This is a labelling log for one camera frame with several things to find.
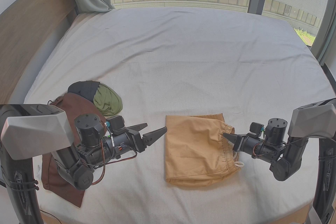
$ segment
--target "olive green garment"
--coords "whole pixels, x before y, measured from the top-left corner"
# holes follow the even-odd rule
[[[106,117],[116,115],[123,109],[120,96],[103,83],[98,86],[93,103]]]

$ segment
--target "wooden headboard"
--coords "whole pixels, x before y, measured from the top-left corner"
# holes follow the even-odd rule
[[[0,104],[8,103],[36,51],[75,6],[75,0],[16,0],[0,14]]]

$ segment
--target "wrinkle in bed sheet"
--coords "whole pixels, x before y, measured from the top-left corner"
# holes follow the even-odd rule
[[[287,22],[217,9],[81,15],[25,102],[47,103],[73,82],[89,79],[118,92],[125,124],[147,122],[147,132],[161,128],[166,115],[220,112],[236,133],[246,133],[252,121],[290,120],[293,109],[335,97]],[[103,181],[86,191],[80,209],[43,188],[37,195],[41,209],[68,223],[269,223],[313,199],[317,156],[318,141],[312,139],[300,170],[279,182],[267,163],[242,153],[239,173],[190,190],[165,182],[160,139],[136,159],[109,167]]]

